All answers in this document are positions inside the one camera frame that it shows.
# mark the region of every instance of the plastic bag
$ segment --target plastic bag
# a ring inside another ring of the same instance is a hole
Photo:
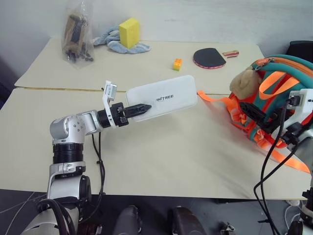
[[[94,61],[91,33],[92,0],[68,0],[62,37],[64,59],[76,67]]]

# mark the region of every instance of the white wall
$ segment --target white wall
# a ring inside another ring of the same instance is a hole
[[[49,37],[61,36],[65,7],[66,0],[0,0],[0,60],[17,76]],[[142,40],[248,42],[264,55],[313,40],[313,0],[94,0],[95,36],[129,17],[141,22]]]

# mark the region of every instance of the plush toy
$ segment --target plush toy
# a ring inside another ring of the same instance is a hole
[[[250,66],[231,81],[229,89],[238,99],[246,99],[258,91],[261,82],[258,72]]]

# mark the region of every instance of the blue towel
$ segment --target blue towel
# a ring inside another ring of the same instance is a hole
[[[101,37],[95,38],[93,40],[93,45],[107,45],[111,50],[121,54],[137,54],[150,51],[151,49],[150,46],[143,43],[137,43],[132,48],[123,46],[120,42],[118,26],[109,28]]]

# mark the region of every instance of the dark floor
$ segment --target dark floor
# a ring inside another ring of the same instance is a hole
[[[31,192],[12,191],[0,189],[0,212],[20,202],[25,201]],[[32,198],[43,195],[35,193]],[[20,234],[36,215],[35,204],[40,199],[25,204],[19,212],[8,235]],[[287,228],[284,222],[284,211],[288,206],[285,201],[269,200],[269,209],[277,228],[284,235]],[[152,197],[152,196],[111,196],[105,195],[102,200],[101,211],[93,218],[93,222],[104,226],[102,234],[110,235],[119,213],[128,205],[137,205],[140,208],[143,221],[143,235],[168,235],[167,212],[175,206],[189,208],[200,220],[208,235],[219,235],[221,222],[229,222],[236,228],[237,235],[270,235],[268,224],[259,224],[264,220],[256,201],[216,203],[215,199],[204,198],[177,198],[177,197]],[[13,216],[20,208],[15,207],[0,213],[0,235],[5,234]],[[297,208],[292,208],[288,213],[288,221],[297,213]]]

